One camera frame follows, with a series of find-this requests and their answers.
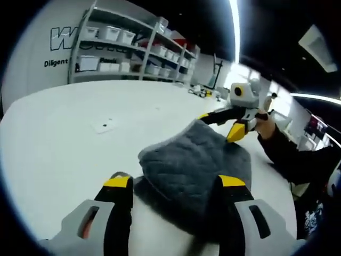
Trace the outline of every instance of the led light strip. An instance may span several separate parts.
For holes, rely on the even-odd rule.
[[[238,12],[238,0],[229,0],[231,10],[232,10],[232,19],[233,19],[233,29],[234,29],[234,48],[235,48],[235,56],[234,62],[239,63],[239,55],[240,55],[240,26],[239,26],[239,12]]]
[[[330,97],[325,97],[325,96],[304,94],[304,93],[291,93],[291,96],[300,97],[300,98],[315,99],[315,100],[323,100],[323,101],[327,101],[327,102],[331,102],[334,104],[341,105],[341,100],[330,98]]]

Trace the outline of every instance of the black sleeve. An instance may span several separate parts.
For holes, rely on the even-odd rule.
[[[327,147],[317,151],[298,151],[276,127],[273,136],[263,140],[258,136],[265,153],[284,178],[295,184],[327,182],[341,159],[338,147]]]

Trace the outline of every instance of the person's arm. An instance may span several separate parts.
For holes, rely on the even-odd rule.
[[[290,142],[270,119],[262,122],[256,129],[259,132],[258,140],[276,165],[277,171],[295,184],[328,181],[341,159],[341,151],[336,147],[318,151],[298,151],[296,145]]]

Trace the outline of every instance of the white table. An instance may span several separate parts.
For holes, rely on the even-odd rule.
[[[113,173],[141,175],[141,149],[177,134],[223,103],[188,94],[171,83],[147,81],[78,83],[24,97],[0,123],[1,164],[9,195],[32,234],[51,238],[62,218],[93,198]],[[92,124],[108,116],[117,127],[97,134]],[[226,135],[232,123],[212,127]],[[280,213],[296,236],[289,185],[267,165],[270,160],[256,137],[250,133],[238,142],[251,155],[251,192]],[[182,256],[191,240],[134,198],[132,256]],[[217,255],[217,250],[210,244],[201,255]]]

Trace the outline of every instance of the metal shelf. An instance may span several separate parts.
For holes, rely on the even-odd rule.
[[[101,81],[101,80],[110,80],[110,77],[113,76],[139,76],[138,72],[119,72],[119,71],[82,71],[75,73],[74,78],[77,83],[86,82],[86,81]]]
[[[115,11],[102,9],[99,7],[96,7],[96,2],[92,4],[90,9],[86,11],[82,17],[82,20],[79,24],[79,28],[77,30],[77,36],[75,37],[74,44],[72,46],[71,50],[71,57],[70,57],[70,64],[69,64],[69,70],[68,70],[68,83],[74,83],[74,82],[87,82],[87,81],[100,81],[100,80],[106,80],[106,79],[113,79],[115,77],[118,77],[118,79],[126,79],[126,78],[132,78],[137,77],[139,80],[143,80],[144,77],[148,78],[156,78],[156,79],[165,79],[169,81],[175,81],[175,78],[169,78],[169,77],[162,77],[162,76],[155,76],[150,74],[145,74],[146,66],[149,63],[150,57],[156,58],[162,62],[162,66],[169,65],[171,68],[175,69],[175,73],[179,74],[180,71],[183,72],[184,69],[188,70],[189,67],[184,67],[180,65],[182,63],[183,58],[195,58],[194,54],[191,53],[186,49],[186,44],[182,47],[179,43],[172,40],[171,38],[166,37],[164,34],[161,34],[158,32],[158,25],[157,22],[155,26],[151,26],[141,20],[134,19],[130,16],[127,16],[122,13],[118,13]],[[128,45],[119,43],[116,41],[111,40],[105,40],[105,39],[87,39],[82,38],[82,35],[85,32],[87,23],[89,21],[96,21],[108,25],[113,25],[117,27],[122,27],[125,29],[128,29],[130,31],[133,31],[136,34],[141,34],[148,39],[148,44],[146,48],[135,46],[135,45]],[[156,42],[156,40],[160,41],[160,43],[164,44],[168,49],[171,49],[174,52],[177,52],[180,54],[178,62],[175,62],[173,60],[167,59],[165,56],[160,56],[154,52],[151,51],[153,43]],[[142,59],[141,69],[140,72],[134,73],[121,73],[121,72],[100,72],[100,71],[86,71],[86,72],[79,72],[75,73],[75,67],[77,63],[77,58],[79,54],[79,49],[81,45],[98,45],[98,46],[111,46],[111,47],[120,47],[122,49],[132,49],[133,52],[139,58]],[[131,51],[125,52],[125,54],[128,54],[131,57]]]
[[[112,23],[113,25],[120,24],[123,27],[134,27],[138,26],[140,29],[147,29],[152,31],[154,27],[152,27],[149,24],[146,24],[140,20],[136,20],[130,16],[124,15],[122,13],[109,11],[106,9],[95,7],[92,11],[89,20],[96,21],[96,22],[102,22],[102,23]],[[164,34],[161,34],[157,31],[156,37],[159,38],[163,44],[172,50],[175,50],[175,52],[181,52],[183,47],[178,44],[176,41],[174,41],[171,38],[166,37]],[[195,58],[194,54],[191,53],[188,50],[185,50],[185,54],[187,57]]]
[[[156,33],[156,38],[160,39],[166,48],[169,48],[174,52],[178,52],[177,50],[180,50],[180,52],[181,52],[183,49],[183,47],[179,43],[177,43],[173,39],[165,36],[164,34],[161,34],[160,32]],[[194,55],[194,53],[190,52],[189,50],[185,50],[185,55],[186,55],[186,57],[191,57],[191,58],[196,57]]]
[[[174,79],[172,77],[158,76],[158,75],[152,75],[152,74],[144,74],[143,77],[164,79],[164,80],[170,80],[170,81],[172,81]]]
[[[154,28],[140,20],[134,19],[130,16],[124,15],[122,13],[114,12],[111,10],[106,10],[102,8],[95,7],[89,17],[90,21],[111,23],[113,25],[121,25],[124,27],[138,27],[140,29],[147,29],[152,31]]]
[[[123,44],[123,43],[112,41],[112,40],[105,40],[105,39],[98,39],[98,38],[82,39],[80,44],[95,44],[95,45],[110,45],[110,46],[114,45],[114,46],[119,46],[122,48],[134,49],[134,50],[140,51],[140,52],[146,51],[146,49],[143,47],[130,45],[130,44]]]
[[[152,55],[153,57],[156,57],[156,58],[160,58],[160,59],[163,59],[163,60],[167,60],[175,65],[178,65],[178,62],[175,62],[173,60],[170,60],[170,59],[167,59],[165,56],[161,56],[161,55],[158,55],[157,53],[154,53],[154,52],[150,52],[149,55]]]

